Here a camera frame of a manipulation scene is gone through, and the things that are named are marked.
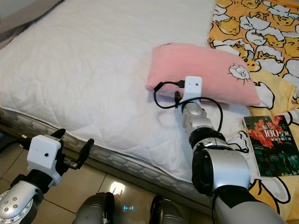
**white mattress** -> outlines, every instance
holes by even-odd
[[[0,105],[191,181],[181,112],[145,88],[151,49],[208,46],[214,0],[66,0],[0,51]],[[219,112],[204,103],[215,128]],[[245,106],[223,105],[222,133],[242,128]]]

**pillow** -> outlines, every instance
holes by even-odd
[[[203,97],[236,105],[259,105],[255,85],[246,63],[238,56],[188,43],[169,43],[153,49],[146,89],[160,82],[177,82],[186,76],[202,77]],[[174,97],[183,88],[167,84],[157,94]]]

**robot leg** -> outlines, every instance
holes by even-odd
[[[72,224],[113,224],[113,212],[113,194],[100,192],[85,200]]]
[[[156,196],[150,208],[149,224],[185,224],[185,222],[173,202]]]

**bed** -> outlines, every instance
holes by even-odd
[[[151,50],[169,42],[208,46],[214,0],[65,0],[0,50],[1,126],[14,134],[65,128],[78,151],[210,206],[191,182],[181,112],[145,90]],[[214,127],[217,107],[203,106]],[[245,106],[222,104],[221,132],[242,129]]]

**yellow blanket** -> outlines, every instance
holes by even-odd
[[[208,41],[244,59],[261,100],[252,115],[285,115],[299,148],[298,8],[292,0],[218,0]],[[284,219],[299,219],[299,176],[255,176],[250,188]]]

